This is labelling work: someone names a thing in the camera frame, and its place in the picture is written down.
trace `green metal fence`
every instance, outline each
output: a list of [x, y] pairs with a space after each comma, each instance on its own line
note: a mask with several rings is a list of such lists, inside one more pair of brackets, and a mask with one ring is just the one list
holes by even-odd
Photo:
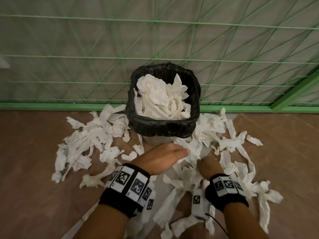
[[192, 69], [201, 110], [319, 112], [319, 0], [0, 0], [0, 109], [124, 104], [139, 66]]

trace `black wristband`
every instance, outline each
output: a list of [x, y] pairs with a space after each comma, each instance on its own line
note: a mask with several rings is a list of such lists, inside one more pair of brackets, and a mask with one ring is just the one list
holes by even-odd
[[216, 209], [223, 212], [225, 205], [231, 202], [240, 202], [249, 207], [242, 187], [228, 175], [215, 174], [209, 181], [210, 185], [205, 190], [205, 197]]
[[149, 178], [148, 172], [133, 164], [117, 167], [106, 182], [99, 204], [109, 205], [132, 218], [136, 209], [143, 209], [141, 197], [152, 191]]

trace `black trash bag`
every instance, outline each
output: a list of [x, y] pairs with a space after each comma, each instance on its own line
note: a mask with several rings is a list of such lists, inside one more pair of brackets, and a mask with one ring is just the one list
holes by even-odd
[[[142, 76], [151, 74], [158, 79], [162, 79], [166, 84], [173, 84], [176, 74], [181, 78], [183, 85], [187, 86], [189, 97], [185, 103], [191, 105], [190, 118], [185, 120], [155, 120], [153, 118], [137, 115], [134, 104], [134, 90], [138, 91], [137, 81]], [[166, 136], [187, 138], [192, 135], [196, 128], [196, 122], [199, 118], [200, 107], [199, 99], [201, 87], [193, 71], [185, 69], [170, 62], [166, 64], [157, 64], [141, 66], [131, 75], [131, 85], [128, 91], [128, 101], [126, 104], [126, 115], [129, 120], [129, 127], [142, 136]]]

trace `person's left hand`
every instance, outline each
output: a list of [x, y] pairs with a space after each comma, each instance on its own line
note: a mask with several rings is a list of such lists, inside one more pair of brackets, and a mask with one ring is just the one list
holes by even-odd
[[188, 149], [183, 148], [181, 145], [167, 143], [151, 148], [134, 159], [131, 164], [144, 169], [151, 176], [159, 175], [172, 167], [178, 160], [188, 155]]

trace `black cord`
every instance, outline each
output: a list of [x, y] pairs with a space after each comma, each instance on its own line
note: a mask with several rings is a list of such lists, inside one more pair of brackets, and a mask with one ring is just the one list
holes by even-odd
[[214, 219], [214, 221], [216, 221], [217, 222], [217, 224], [221, 227], [221, 229], [223, 229], [223, 231], [226, 233], [226, 235], [228, 236], [228, 233], [226, 232], [226, 230], [221, 226], [221, 224], [214, 218], [214, 217], [212, 217], [213, 219]]

